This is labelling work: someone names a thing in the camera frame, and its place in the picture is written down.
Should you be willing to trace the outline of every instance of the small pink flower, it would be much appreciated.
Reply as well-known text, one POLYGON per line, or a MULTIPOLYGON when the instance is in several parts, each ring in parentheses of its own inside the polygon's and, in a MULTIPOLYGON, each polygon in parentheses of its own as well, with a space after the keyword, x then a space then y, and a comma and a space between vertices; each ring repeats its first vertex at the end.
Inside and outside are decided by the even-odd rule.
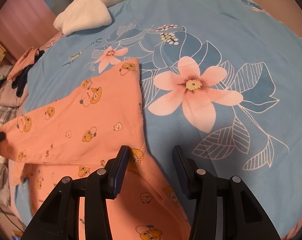
POLYGON ((227 71, 222 67, 211 66, 200 75, 199 66, 194 59, 182 57, 178 62, 178 69, 180 75, 166 71, 155 76, 154 85, 171 92, 148 107, 151 113, 172 114, 182 103, 186 119, 194 127, 209 133, 216 118, 212 102, 235 106, 243 100, 243 96, 237 91, 210 88, 226 77, 227 71))
POLYGON ((126 54, 128 52, 128 48, 123 48, 123 49, 112 49, 112 47, 108 47, 104 53, 94 62, 94 63, 98 63, 99 64, 99 73, 101 73, 103 70, 106 69, 106 67, 110 64, 112 65, 116 65, 118 63, 121 62, 121 60, 119 60, 118 58, 116 58, 115 56, 123 56, 124 54, 126 54))

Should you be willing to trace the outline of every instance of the orange cloth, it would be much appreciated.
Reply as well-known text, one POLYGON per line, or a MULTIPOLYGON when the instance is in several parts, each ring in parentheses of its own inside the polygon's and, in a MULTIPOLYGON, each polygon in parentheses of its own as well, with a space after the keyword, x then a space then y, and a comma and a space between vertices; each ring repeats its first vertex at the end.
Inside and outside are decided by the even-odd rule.
MULTIPOLYGON (((6 133, 0 155, 17 162, 14 177, 30 174, 34 212, 62 177, 85 177, 128 145, 132 152, 121 193, 107 201, 113 238, 188 239, 183 208, 147 152, 139 78, 139 61, 123 61, 84 80, 69 96, 0 128, 6 133)), ((80 210, 83 220, 82 205, 80 210)))
POLYGON ((14 80, 15 77, 28 65, 34 64, 34 57, 38 55, 39 49, 29 48, 15 63, 14 67, 7 76, 7 80, 14 80))

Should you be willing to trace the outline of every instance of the pink wall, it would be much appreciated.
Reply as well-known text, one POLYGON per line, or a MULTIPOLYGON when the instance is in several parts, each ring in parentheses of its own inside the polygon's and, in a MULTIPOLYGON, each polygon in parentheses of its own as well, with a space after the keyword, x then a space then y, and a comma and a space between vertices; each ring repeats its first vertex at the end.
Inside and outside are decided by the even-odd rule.
POLYGON ((43 0, 7 0, 0 10, 0 42, 18 59, 57 34, 55 15, 43 0))

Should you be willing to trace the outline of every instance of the blue bedsheet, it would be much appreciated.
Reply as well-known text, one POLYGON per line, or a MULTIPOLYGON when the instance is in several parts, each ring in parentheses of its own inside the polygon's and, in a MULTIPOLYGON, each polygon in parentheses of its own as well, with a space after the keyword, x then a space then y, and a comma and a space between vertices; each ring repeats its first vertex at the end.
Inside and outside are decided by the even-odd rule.
POLYGON ((302 40, 251 0, 128 0, 109 11, 110 26, 62 37, 30 70, 24 113, 137 57, 147 146, 189 219, 194 202, 178 184, 176 144, 214 175, 243 178, 280 236, 288 233, 302 217, 302 40), (101 56, 110 46, 108 64, 101 56), (181 60, 201 76, 182 73, 181 60), (184 80, 185 97, 154 82, 167 71, 184 80), (211 73, 220 78, 205 79, 211 73), (219 101, 222 90, 233 99, 219 101))

